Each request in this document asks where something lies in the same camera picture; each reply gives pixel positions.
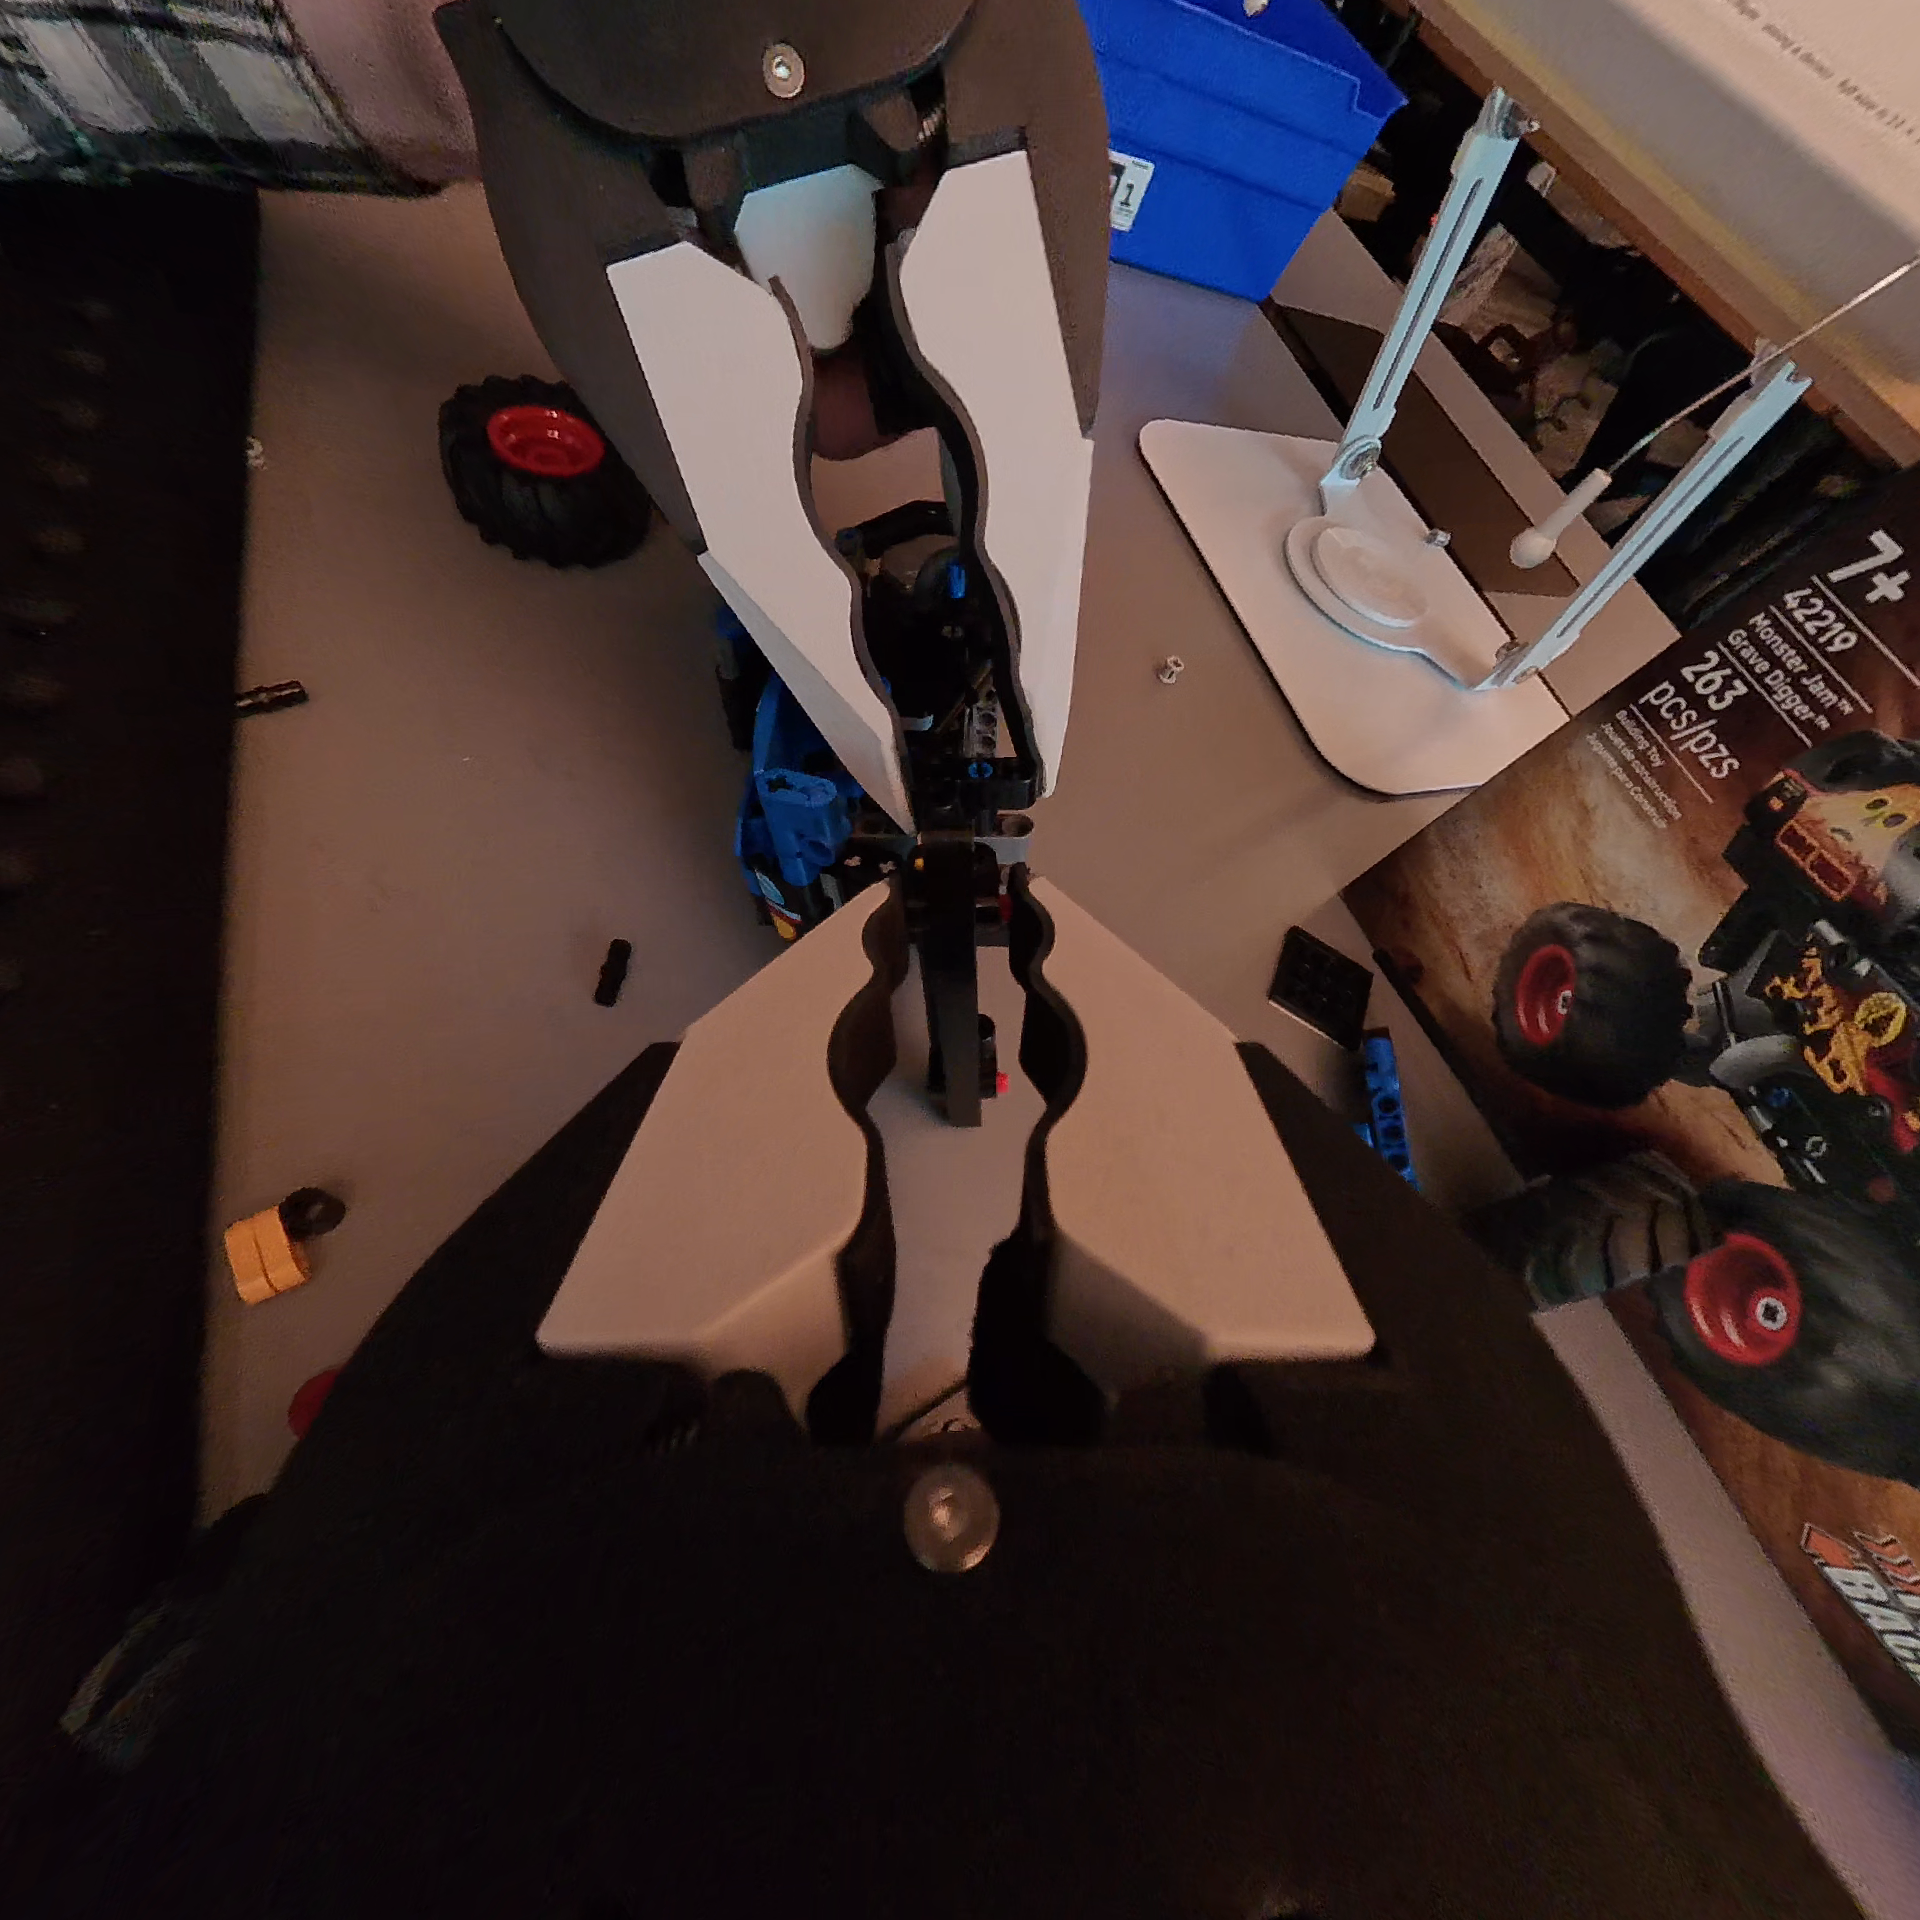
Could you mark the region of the blue beam piece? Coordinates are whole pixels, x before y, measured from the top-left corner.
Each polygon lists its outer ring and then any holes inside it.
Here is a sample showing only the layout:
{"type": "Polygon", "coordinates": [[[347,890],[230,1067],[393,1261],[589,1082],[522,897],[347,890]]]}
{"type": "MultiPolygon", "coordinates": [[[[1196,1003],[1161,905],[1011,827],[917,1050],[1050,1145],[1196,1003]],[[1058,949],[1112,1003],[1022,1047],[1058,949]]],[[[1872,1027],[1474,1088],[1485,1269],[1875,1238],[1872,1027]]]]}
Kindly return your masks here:
{"type": "Polygon", "coordinates": [[[1360,1036],[1360,1086],[1365,1115],[1356,1121],[1356,1132],[1402,1180],[1419,1189],[1421,1180],[1407,1127],[1402,1060],[1384,1027],[1370,1027],[1360,1036]]]}

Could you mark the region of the person's left forearm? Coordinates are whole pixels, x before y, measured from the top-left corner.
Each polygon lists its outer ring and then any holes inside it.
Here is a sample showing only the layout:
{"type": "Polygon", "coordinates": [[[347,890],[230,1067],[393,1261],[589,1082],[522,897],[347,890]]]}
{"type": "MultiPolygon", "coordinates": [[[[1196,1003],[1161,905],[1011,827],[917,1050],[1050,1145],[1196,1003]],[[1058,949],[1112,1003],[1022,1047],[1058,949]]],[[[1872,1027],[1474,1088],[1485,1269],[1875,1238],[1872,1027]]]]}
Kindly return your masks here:
{"type": "Polygon", "coordinates": [[[433,1],[7,1],[2,179],[413,198],[477,173],[433,1]]]}

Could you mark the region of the black tyre blue hub wheel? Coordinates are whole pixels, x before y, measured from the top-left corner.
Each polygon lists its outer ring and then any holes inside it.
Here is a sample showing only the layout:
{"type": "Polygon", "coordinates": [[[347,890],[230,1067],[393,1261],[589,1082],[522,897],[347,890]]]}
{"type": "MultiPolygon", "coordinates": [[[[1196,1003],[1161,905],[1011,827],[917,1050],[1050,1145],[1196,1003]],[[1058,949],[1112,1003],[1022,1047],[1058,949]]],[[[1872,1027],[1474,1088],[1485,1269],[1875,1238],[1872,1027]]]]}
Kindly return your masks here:
{"type": "Polygon", "coordinates": [[[1549,1174],[1466,1213],[1463,1227],[1533,1311],[1645,1283],[1717,1242],[1700,1189],[1657,1149],[1549,1174]]]}

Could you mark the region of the blue panel piece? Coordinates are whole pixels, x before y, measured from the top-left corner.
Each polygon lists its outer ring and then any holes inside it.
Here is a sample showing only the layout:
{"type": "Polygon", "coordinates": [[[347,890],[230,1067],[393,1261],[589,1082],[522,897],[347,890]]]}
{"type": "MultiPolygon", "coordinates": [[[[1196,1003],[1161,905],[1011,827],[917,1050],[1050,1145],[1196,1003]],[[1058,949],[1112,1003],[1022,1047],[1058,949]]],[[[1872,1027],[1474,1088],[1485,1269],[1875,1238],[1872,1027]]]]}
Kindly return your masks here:
{"type": "Polygon", "coordinates": [[[904,862],[904,837],[869,802],[746,622],[713,613],[715,680],[748,773],[734,859],[762,922],[793,943],[904,862]]]}

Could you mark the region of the blue plastic bin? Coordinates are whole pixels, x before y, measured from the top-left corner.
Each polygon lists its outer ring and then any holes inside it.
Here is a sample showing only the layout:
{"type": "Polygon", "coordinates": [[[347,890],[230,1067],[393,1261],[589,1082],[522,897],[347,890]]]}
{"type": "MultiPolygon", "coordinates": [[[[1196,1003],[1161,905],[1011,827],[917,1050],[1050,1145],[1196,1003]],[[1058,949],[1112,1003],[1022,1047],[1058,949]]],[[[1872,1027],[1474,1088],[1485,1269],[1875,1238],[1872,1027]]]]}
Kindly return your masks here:
{"type": "Polygon", "coordinates": [[[1109,127],[1109,255],[1264,300],[1404,107],[1320,1],[1084,1],[1109,127]]]}

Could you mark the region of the yellow brick with grey pin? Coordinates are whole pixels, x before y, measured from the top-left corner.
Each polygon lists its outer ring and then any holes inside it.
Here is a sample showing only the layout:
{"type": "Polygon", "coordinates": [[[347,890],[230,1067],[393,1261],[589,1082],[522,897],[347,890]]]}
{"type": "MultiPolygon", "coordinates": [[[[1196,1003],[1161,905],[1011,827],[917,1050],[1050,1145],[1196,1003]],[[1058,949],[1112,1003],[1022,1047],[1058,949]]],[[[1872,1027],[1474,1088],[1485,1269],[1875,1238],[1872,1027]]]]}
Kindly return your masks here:
{"type": "Polygon", "coordinates": [[[313,1276],[309,1246],[349,1215],[344,1198],[325,1186],[295,1186],[275,1206],[222,1229],[222,1254],[235,1296],[246,1305],[291,1293],[313,1276]]]}

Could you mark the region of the toy brick monster truck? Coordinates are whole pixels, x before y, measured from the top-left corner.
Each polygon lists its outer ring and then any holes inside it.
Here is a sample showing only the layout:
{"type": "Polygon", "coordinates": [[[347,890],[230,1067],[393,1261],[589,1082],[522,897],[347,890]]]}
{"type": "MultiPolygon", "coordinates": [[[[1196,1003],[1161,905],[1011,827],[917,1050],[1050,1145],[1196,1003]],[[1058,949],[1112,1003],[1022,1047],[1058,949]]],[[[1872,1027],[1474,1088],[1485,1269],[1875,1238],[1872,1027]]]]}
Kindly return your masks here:
{"type": "Polygon", "coordinates": [[[877,787],[849,851],[899,882],[928,1020],[928,1096],[962,1128],[1001,1089],[993,1019],[980,1003],[978,946],[1003,936],[1011,910],[1001,843],[1041,798],[1041,763],[1020,716],[1014,647],[987,562],[949,506],[894,506],[836,535],[853,563],[859,636],[899,723],[911,827],[880,827],[877,787]]]}

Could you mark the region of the toy set cardboard box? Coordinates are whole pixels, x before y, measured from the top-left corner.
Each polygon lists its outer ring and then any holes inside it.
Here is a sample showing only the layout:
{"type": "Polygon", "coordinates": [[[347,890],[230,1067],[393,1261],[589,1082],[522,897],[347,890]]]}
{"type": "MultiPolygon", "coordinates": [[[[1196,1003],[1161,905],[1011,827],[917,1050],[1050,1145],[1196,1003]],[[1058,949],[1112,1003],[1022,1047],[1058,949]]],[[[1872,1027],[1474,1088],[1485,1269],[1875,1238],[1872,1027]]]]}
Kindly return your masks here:
{"type": "Polygon", "coordinates": [[[1598,1296],[1918,1739],[1915,468],[1348,888],[1520,1189],[1657,1149],[1717,1242],[1598,1296]]]}

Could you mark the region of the person's left hand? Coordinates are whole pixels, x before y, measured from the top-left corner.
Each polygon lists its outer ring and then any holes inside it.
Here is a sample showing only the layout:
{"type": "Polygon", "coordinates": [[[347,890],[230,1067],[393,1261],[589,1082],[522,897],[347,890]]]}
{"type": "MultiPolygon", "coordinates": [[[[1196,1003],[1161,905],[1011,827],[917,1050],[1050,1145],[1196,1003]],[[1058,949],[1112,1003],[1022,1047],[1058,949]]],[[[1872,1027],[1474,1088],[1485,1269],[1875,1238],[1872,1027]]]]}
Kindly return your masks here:
{"type": "Polygon", "coordinates": [[[902,404],[891,379],[873,373],[860,348],[848,346],[814,357],[814,453],[848,463],[873,453],[918,422],[913,407],[902,404]]]}

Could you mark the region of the white tilted board stand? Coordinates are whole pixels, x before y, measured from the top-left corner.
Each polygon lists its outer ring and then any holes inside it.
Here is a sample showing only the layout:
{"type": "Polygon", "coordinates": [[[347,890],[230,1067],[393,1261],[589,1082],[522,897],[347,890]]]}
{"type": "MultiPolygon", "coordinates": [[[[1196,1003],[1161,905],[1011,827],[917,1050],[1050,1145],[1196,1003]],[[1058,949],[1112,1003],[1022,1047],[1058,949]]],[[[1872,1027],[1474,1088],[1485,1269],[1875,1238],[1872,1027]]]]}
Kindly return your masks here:
{"type": "Polygon", "coordinates": [[[1387,800],[1481,787],[1568,717],[1549,667],[1814,384],[1808,348],[1900,290],[1915,319],[1915,4],[1421,4],[1494,80],[1448,148],[1363,397],[1339,438],[1148,420],[1140,456],[1322,760],[1387,800]],[[1730,371],[1647,416],[1509,544],[1553,559],[1616,466],[1717,413],[1609,558],[1516,636],[1381,464],[1436,318],[1547,131],[1694,273],[1741,273],[1765,314],[1730,371]]]}

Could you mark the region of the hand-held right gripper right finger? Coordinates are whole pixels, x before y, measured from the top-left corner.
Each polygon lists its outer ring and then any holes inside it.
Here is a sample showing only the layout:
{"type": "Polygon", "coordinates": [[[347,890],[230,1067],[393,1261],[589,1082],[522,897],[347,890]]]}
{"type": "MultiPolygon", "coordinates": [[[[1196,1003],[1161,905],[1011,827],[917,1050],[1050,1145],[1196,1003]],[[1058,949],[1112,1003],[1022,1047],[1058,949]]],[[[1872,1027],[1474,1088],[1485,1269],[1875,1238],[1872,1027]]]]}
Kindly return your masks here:
{"type": "Polygon", "coordinates": [[[1378,1347],[1230,1028],[1050,879],[1009,876],[1020,1070],[1042,1115],[978,1288],[969,1400],[1003,1443],[1245,1363],[1378,1347]]]}

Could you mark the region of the black tyre red hub wheel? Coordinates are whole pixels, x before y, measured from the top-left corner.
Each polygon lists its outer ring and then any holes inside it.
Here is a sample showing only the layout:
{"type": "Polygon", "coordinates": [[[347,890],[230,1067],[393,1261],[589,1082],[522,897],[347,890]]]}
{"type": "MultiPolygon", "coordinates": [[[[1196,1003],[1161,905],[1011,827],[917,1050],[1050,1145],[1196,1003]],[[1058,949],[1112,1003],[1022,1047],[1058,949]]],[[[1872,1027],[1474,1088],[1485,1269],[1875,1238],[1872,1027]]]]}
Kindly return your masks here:
{"type": "Polygon", "coordinates": [[[458,517],[514,559],[596,571],[654,522],[640,480],[565,383],[489,376],[440,407],[440,464],[458,517]]]}

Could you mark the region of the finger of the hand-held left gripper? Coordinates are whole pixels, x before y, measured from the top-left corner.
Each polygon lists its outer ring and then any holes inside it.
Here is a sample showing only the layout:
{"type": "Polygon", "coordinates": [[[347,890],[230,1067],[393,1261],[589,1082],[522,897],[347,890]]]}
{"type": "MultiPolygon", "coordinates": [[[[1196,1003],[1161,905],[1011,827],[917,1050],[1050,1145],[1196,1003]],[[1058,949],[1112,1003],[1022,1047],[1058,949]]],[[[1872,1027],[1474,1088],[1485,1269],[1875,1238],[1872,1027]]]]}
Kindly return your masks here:
{"type": "Polygon", "coordinates": [[[1075,680],[1093,438],[1068,373],[1022,148],[947,169],[886,253],[907,348],[974,459],[976,548],[998,591],[1037,764],[1058,782],[1075,680]]]}
{"type": "Polygon", "coordinates": [[[860,589],[814,509],[814,357],[780,283],[686,242],[608,266],[688,492],[701,567],[862,791],[917,827],[860,589]]]}

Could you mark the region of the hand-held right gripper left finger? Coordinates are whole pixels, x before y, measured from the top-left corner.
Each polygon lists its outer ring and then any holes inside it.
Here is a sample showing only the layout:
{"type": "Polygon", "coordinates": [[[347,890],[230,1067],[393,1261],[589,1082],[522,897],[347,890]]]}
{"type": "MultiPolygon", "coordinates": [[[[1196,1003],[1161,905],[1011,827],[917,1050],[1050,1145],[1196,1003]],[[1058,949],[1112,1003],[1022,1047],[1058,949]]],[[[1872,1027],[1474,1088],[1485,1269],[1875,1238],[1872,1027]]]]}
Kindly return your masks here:
{"type": "Polygon", "coordinates": [[[902,982],[883,882],[688,1028],[541,1351],[762,1372],[810,1438],[875,1436],[897,1238],[869,1108],[897,1065],[902,982]]]}

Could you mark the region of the black perforated seat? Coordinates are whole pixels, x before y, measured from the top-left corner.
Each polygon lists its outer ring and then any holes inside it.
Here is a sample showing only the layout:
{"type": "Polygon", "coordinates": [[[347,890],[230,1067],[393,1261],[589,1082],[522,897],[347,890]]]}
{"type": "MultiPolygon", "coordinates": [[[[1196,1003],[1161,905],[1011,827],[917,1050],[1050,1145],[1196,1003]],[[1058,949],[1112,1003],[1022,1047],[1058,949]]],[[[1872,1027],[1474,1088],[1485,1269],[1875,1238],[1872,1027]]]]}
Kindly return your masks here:
{"type": "Polygon", "coordinates": [[[194,1514],[260,210],[5,188],[5,1772],[194,1514]]]}

